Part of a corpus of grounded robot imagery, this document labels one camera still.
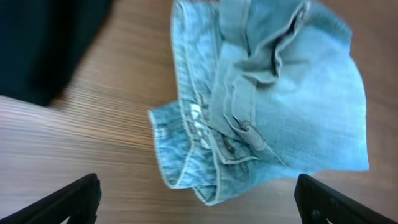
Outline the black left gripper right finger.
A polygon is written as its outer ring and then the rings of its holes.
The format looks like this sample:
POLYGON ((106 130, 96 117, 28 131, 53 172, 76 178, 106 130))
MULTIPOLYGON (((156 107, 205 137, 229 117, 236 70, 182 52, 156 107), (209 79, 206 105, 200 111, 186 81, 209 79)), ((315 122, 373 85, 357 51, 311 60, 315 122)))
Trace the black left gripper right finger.
POLYGON ((307 174, 300 174, 294 197, 303 224, 397 224, 307 174))

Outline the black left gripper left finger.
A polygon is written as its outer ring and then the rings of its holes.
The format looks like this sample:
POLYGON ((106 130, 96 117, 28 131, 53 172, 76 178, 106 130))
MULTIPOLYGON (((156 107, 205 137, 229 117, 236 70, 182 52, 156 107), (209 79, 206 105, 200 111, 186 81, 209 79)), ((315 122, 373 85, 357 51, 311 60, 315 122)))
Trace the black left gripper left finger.
POLYGON ((100 180, 95 173, 70 183, 16 213, 1 224, 94 224, 101 200, 100 180))

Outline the light blue denim shorts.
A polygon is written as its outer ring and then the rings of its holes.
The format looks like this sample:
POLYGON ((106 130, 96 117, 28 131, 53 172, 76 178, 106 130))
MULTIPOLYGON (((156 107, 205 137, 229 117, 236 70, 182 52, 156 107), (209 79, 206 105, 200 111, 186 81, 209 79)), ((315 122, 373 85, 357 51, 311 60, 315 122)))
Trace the light blue denim shorts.
POLYGON ((150 111, 164 182, 206 205, 270 180, 367 171, 352 31, 318 1, 174 1, 178 100, 150 111))

